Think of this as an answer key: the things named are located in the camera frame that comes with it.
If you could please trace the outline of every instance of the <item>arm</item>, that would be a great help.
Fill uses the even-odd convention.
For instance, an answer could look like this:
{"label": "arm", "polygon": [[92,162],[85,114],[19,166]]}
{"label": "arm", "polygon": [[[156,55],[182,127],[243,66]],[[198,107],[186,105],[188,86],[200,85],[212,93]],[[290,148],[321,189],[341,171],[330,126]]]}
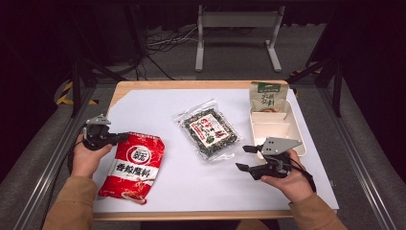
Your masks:
{"label": "arm", "polygon": [[92,180],[100,160],[112,146],[92,151],[83,143],[83,135],[77,139],[74,148],[74,162],[71,176],[59,192],[56,202],[47,214],[43,229],[92,229],[93,201],[97,187]]}
{"label": "arm", "polygon": [[[295,150],[287,151],[293,165],[301,164]],[[289,203],[293,217],[300,229],[347,229],[334,211],[313,193],[307,179],[301,172],[292,170],[286,178],[263,176],[261,180],[276,187],[291,201]]]}

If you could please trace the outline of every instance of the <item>white table surface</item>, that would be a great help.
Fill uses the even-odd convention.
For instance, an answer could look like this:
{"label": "white table surface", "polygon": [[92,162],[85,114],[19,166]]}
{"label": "white table surface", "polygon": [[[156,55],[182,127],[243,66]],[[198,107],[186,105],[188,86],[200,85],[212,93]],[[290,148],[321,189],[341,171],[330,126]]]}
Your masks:
{"label": "white table surface", "polygon": [[[109,110],[109,131],[134,131],[159,136],[166,146],[164,158],[147,195],[146,205],[125,199],[97,197],[95,215],[289,210],[289,201],[279,190],[255,181],[248,172],[237,169],[235,163],[257,165],[254,154],[235,148],[232,159],[207,163],[196,154],[189,137],[172,121],[175,115],[186,109],[215,99],[219,111],[244,138],[240,144],[253,145],[248,98],[248,89],[142,89],[127,93]],[[336,198],[292,90],[289,90],[287,99],[291,102],[306,145],[306,155],[301,161],[313,175],[318,195],[337,210]],[[115,150],[113,148],[101,160],[94,174],[98,188],[107,177]]]}

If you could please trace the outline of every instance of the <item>white stand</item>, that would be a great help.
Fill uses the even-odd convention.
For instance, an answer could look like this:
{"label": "white stand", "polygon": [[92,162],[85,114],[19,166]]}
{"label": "white stand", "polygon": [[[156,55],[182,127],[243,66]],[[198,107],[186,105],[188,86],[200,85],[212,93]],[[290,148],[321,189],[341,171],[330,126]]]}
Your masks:
{"label": "white stand", "polygon": [[272,65],[275,72],[282,70],[277,54],[275,52],[275,42],[277,40],[279,28],[283,18],[284,7],[280,7],[278,11],[203,11],[202,6],[199,6],[197,19],[197,29],[199,32],[199,40],[197,43],[196,65],[197,72],[203,71],[203,55],[204,55],[204,27],[272,27],[272,37],[266,40],[266,48],[271,57]]}

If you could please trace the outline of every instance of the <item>snack bag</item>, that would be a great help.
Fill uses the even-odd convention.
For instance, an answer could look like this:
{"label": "snack bag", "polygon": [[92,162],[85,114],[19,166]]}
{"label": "snack bag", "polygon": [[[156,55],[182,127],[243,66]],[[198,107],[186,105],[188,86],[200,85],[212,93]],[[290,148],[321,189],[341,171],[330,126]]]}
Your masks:
{"label": "snack bag", "polygon": [[146,196],[158,174],[164,149],[161,138],[130,132],[128,140],[117,146],[116,157],[99,195],[146,204]]}
{"label": "snack bag", "polygon": [[274,82],[252,81],[250,86],[250,103],[252,112],[281,112],[286,101],[289,85],[286,81]]}
{"label": "snack bag", "polygon": [[185,130],[205,160],[232,158],[234,153],[229,150],[243,140],[218,110],[215,100],[188,109],[174,121]]}

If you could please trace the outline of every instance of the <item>clear plastic bag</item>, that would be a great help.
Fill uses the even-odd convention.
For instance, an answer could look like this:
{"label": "clear plastic bag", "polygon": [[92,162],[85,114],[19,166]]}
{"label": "clear plastic bag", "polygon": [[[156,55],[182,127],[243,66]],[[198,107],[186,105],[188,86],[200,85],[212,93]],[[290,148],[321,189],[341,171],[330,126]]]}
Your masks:
{"label": "clear plastic bag", "polygon": [[243,138],[210,100],[178,115],[174,122],[182,127],[193,147],[205,160],[234,157],[233,149]]}

